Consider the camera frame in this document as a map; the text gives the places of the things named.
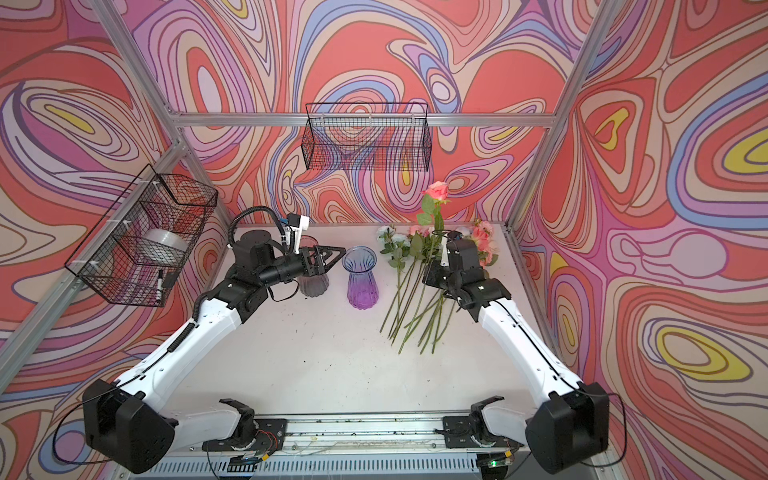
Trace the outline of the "pink rose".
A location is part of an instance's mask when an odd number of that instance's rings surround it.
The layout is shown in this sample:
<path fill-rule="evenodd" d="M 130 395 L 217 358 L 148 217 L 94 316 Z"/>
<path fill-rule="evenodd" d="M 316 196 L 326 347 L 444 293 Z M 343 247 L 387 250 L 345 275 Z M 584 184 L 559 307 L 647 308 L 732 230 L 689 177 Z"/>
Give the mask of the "pink rose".
<path fill-rule="evenodd" d="M 436 181 L 424 191 L 413 237 L 420 238 L 421 255 L 425 260 L 439 259 L 442 255 L 445 235 L 442 207 L 448 202 L 448 184 L 444 181 Z"/>

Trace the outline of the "blue purple glass vase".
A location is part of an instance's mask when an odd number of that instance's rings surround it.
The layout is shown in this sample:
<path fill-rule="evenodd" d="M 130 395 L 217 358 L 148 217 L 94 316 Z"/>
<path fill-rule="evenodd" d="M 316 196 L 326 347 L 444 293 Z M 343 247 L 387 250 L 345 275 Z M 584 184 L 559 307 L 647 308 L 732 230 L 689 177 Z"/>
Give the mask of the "blue purple glass vase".
<path fill-rule="evenodd" d="M 374 277 L 377 265 L 376 253 L 367 246 L 356 246 L 347 251 L 342 265 L 348 272 L 347 300 L 358 310 L 368 310 L 379 300 L 379 290 Z"/>

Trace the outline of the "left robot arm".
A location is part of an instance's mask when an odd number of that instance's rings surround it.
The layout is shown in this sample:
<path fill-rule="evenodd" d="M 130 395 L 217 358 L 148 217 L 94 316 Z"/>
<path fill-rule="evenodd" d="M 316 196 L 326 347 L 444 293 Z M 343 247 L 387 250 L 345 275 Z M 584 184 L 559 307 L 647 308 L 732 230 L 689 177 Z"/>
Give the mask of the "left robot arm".
<path fill-rule="evenodd" d="M 86 388 L 86 445 L 134 474 L 150 470 L 169 452 L 197 444 L 252 449 L 259 426 L 248 405 L 223 398 L 212 409 L 186 414 L 166 405 L 219 342 L 274 298 L 274 286 L 324 275 L 343 258 L 343 247 L 303 246 L 308 227 L 308 217 L 279 217 L 266 206 L 238 214 L 227 231 L 234 263 L 220 283 L 197 297 L 190 318 L 117 379 L 96 380 Z"/>

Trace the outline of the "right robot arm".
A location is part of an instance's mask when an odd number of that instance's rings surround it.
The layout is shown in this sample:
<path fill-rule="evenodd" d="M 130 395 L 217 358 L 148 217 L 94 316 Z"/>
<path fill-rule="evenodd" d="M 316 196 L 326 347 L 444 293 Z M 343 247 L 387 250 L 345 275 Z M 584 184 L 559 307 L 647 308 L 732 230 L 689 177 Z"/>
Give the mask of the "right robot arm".
<path fill-rule="evenodd" d="M 529 448 L 540 467 L 556 474 L 607 450 L 610 396 L 598 383 L 586 384 L 566 367 L 523 318 L 511 293 L 481 266 L 476 244 L 457 231 L 441 240 L 424 284 L 457 302 L 486 330 L 522 374 L 534 410 L 515 410 L 501 396 L 470 408 L 470 433 L 481 441 L 497 437 Z"/>

